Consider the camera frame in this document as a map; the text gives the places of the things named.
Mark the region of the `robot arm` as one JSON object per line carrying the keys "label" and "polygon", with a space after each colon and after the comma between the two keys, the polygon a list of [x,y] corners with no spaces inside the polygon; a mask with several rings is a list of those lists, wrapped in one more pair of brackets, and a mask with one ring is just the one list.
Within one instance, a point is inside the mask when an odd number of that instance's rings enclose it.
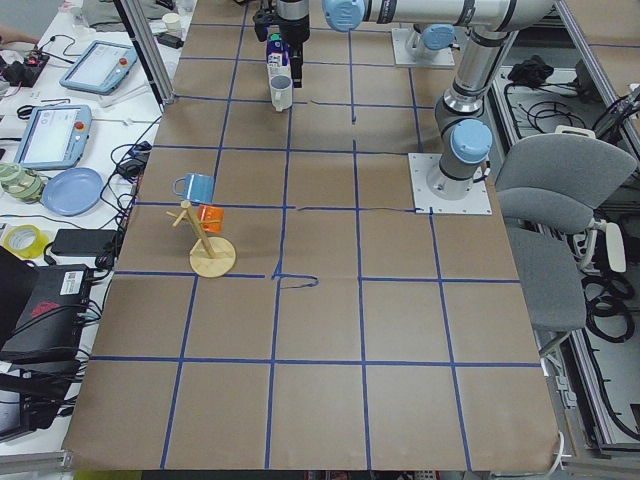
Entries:
{"label": "robot arm", "polygon": [[363,22],[442,23],[470,29],[452,85],[436,104],[443,154],[427,174],[435,195],[454,200],[466,196],[492,144],[482,141],[478,153],[468,153],[455,141],[466,126],[475,135],[489,131],[478,115],[498,67],[518,32],[541,20],[552,5],[551,1],[324,1],[322,8],[327,24],[341,32]]}
{"label": "robot arm", "polygon": [[451,24],[414,24],[405,47],[413,57],[427,57],[449,48],[454,40]]}

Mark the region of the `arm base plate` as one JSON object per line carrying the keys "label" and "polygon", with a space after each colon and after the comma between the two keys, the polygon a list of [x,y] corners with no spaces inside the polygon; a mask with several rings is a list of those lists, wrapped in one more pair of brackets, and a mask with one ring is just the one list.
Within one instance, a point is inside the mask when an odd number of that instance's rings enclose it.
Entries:
{"label": "arm base plate", "polygon": [[440,170],[440,154],[409,153],[414,210],[434,215],[491,215],[487,184],[478,166],[466,180],[453,180]]}
{"label": "arm base plate", "polygon": [[415,24],[391,32],[395,65],[405,68],[453,69],[451,45],[455,29],[450,24]]}

